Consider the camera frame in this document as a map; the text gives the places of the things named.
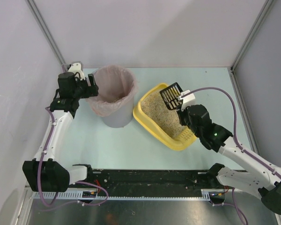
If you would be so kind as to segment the yellow litter box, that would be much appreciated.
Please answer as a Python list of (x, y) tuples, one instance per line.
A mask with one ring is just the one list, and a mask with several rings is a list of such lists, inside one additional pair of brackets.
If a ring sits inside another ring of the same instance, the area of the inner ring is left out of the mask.
[(181, 132), (179, 132), (175, 138), (170, 137), (165, 130), (161, 128), (152, 118), (150, 118), (147, 114), (145, 114), (142, 109), (142, 105), (144, 105), (145, 100), (152, 94), (157, 93), (160, 96), (159, 91), (168, 87), (166, 83), (160, 83), (153, 87), (150, 91), (148, 91), (137, 103), (133, 110), (134, 118), (157, 140), (161, 143), (165, 144), (172, 150), (181, 151), (189, 147), (196, 140), (195, 135), (188, 128), (183, 128)]

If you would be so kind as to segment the black slotted litter scoop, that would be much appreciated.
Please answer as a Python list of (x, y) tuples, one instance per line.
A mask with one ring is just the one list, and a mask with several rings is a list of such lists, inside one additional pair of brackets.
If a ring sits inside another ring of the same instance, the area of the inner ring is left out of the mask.
[(183, 90), (180, 85), (175, 82), (162, 89), (159, 93), (168, 110), (177, 110), (180, 109), (182, 105), (182, 100), (179, 100), (182, 92)]

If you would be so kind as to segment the grey trash bin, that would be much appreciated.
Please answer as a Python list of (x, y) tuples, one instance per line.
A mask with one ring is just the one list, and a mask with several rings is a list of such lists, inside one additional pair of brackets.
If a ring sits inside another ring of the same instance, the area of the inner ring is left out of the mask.
[(102, 121), (111, 128), (122, 128), (132, 120), (134, 98), (110, 116), (101, 117)]

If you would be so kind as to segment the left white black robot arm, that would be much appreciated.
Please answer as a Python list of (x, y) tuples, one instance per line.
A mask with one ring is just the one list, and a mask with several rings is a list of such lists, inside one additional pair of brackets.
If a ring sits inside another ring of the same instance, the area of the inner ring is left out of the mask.
[(23, 173), (34, 192), (65, 192), (78, 181), (92, 176), (91, 165), (74, 164), (64, 167), (60, 162), (61, 145), (79, 108), (79, 100), (98, 95), (93, 74), (65, 72), (58, 76), (58, 89), (46, 110), (49, 123), (39, 150), (31, 161), (25, 161)]

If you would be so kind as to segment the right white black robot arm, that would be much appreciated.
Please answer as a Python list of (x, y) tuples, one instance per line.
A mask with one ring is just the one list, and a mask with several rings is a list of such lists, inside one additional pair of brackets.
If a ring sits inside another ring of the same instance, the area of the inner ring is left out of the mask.
[(270, 163), (236, 140), (230, 131), (213, 123), (203, 105), (178, 107), (180, 122), (188, 126), (208, 150), (231, 159), (245, 171), (213, 165), (210, 172), (219, 183), (260, 199), (272, 212), (281, 215), (281, 167)]

